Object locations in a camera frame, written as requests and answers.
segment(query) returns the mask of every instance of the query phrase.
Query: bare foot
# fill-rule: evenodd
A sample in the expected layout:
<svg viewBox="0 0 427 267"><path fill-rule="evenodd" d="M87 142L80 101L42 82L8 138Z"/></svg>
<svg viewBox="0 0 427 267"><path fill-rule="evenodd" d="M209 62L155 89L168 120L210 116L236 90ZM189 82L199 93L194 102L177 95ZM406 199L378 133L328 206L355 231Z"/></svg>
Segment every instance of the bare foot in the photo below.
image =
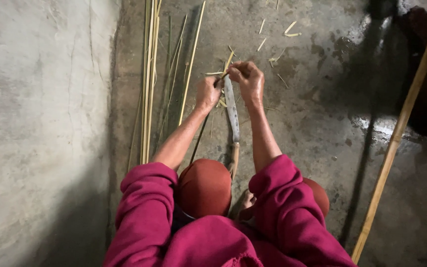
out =
<svg viewBox="0 0 427 267"><path fill-rule="evenodd" d="M241 211L253 206L253 204L255 204L255 201L256 201L256 197L253 196L253 193L251 193L248 189L246 189L245 198L243 199L243 202L241 203L241 206L240 206L240 210L238 211L237 220L240 216Z"/></svg>

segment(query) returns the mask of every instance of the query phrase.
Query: wet floor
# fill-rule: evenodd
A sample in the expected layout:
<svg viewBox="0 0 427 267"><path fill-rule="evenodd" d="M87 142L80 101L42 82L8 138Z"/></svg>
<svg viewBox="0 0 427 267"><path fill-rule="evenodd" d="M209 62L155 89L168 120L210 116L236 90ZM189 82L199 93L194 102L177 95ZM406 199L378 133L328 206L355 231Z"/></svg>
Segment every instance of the wet floor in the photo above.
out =
<svg viewBox="0 0 427 267"><path fill-rule="evenodd" d="M329 231L351 252L364 219L388 140L406 92L407 40L391 15L427 1L280 0L208 1L202 21L185 113L195 103L194 82L203 73L223 68L230 51L234 60L256 56L265 74L267 118L283 153L303 175L326 189L331 209ZM128 151L138 107L142 78L144 3L125 0L116 46L113 78L112 183L126 173ZM158 77L164 77L168 49L168 16L173 43L188 14L183 42L191 44L200 1L164 0L158 48ZM265 24L258 34L261 21ZM297 21L289 33L288 25ZM261 41L267 38L259 52ZM191 46L181 50L175 92L181 91ZM273 67L265 58L278 57ZM288 87L280 80L283 78ZM160 128L163 81L157 82L153 127ZM239 96L238 86L234 94ZM175 127L180 94L169 110ZM240 163L232 184L233 209L254 174L249 117L240 99ZM206 124L197 158L228 164L230 160L226 110L215 108ZM153 140L163 140L153 131ZM185 162L193 151L191 145ZM137 160L134 154L133 163ZM114 192L114 210L120 194ZM406 130L390 171L382 200L364 248L361 266L427 266L427 137Z"/></svg>

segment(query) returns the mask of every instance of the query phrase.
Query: gray wall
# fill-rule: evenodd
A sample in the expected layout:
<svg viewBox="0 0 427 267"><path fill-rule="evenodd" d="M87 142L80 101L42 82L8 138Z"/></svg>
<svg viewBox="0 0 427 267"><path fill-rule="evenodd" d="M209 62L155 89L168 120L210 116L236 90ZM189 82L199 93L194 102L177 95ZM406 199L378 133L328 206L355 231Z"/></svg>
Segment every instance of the gray wall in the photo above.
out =
<svg viewBox="0 0 427 267"><path fill-rule="evenodd" d="M0 266L97 266L121 0L0 0Z"/></svg>

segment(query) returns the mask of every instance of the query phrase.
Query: wooden knife handle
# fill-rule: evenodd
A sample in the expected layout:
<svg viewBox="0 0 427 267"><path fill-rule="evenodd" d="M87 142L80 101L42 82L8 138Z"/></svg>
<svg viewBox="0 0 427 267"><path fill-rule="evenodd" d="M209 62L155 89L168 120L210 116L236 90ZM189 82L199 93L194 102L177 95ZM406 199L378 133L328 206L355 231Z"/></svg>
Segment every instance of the wooden knife handle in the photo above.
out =
<svg viewBox="0 0 427 267"><path fill-rule="evenodd" d="M234 143L232 145L232 162L230 163L230 167L229 167L230 174L232 175L232 180L235 178L235 174L237 174L239 154L240 154L240 143Z"/></svg>

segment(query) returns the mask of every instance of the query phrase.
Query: hand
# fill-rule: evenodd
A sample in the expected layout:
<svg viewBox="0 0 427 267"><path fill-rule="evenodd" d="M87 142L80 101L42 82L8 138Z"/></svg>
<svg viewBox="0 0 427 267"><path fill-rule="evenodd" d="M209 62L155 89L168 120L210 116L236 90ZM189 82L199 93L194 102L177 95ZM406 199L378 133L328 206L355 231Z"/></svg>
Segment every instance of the hand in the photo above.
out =
<svg viewBox="0 0 427 267"><path fill-rule="evenodd" d="M221 83L218 82L217 88L214 87L219 77L206 77L197 82L197 97L195 98L195 109L199 109L204 113L209 113L210 110L218 103L221 93Z"/></svg>
<svg viewBox="0 0 427 267"><path fill-rule="evenodd" d="M230 79L240 84L241 97L247 107L261 107L263 105L263 86L265 78L263 72L251 62L237 61L228 67Z"/></svg>

